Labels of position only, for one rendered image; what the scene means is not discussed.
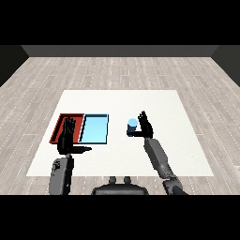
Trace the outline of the small blue can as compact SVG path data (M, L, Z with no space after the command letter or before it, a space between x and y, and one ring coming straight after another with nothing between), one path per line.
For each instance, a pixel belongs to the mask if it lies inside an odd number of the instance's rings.
M131 118L131 119L128 120L127 135L129 137L133 136L133 133L136 131L137 126L138 126L138 121L135 118Z

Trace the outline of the red shallow open box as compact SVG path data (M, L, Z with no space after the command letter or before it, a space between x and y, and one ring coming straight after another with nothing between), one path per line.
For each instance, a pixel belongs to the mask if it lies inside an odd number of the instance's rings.
M80 134L81 134L83 118L84 118L83 113L61 113L59 115L57 122L55 124L55 127L53 129L52 136L49 140L49 143L58 144L58 138L63 131L63 125L67 118L73 119L75 121L75 129L74 129L74 133L73 133L73 143L74 144L80 143Z

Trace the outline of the light blue shallow open box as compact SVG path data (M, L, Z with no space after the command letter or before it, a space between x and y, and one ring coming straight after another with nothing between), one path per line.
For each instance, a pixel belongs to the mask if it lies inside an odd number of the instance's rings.
M106 113L87 113L84 116L78 144L106 144L109 115Z

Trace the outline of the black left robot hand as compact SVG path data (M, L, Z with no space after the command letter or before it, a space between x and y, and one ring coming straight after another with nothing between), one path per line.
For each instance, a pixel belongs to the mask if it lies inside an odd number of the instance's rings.
M62 133L58 138L57 151L60 155L67 154L82 154L86 151L91 151L91 147L87 146L74 146L73 133L75 130L76 121L69 116L66 118Z

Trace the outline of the dark grey robot body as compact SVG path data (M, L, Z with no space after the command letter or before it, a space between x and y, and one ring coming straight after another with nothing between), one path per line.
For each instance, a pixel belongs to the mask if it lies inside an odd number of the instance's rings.
M117 184L116 177L111 176L109 183L95 187L92 195L148 195L148 191L145 187L133 185L129 176L124 177L123 184Z

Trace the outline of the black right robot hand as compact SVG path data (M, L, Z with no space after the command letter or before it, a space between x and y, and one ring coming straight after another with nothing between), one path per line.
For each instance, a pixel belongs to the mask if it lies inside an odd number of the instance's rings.
M131 131L127 131L127 135L129 137L143 137L143 138L153 138L153 128L152 125L149 123L148 119L147 119L147 115L145 113L145 111L142 111L140 113L140 115L138 116L138 120L140 123L140 127L141 130L140 131L136 131L136 130L131 130Z

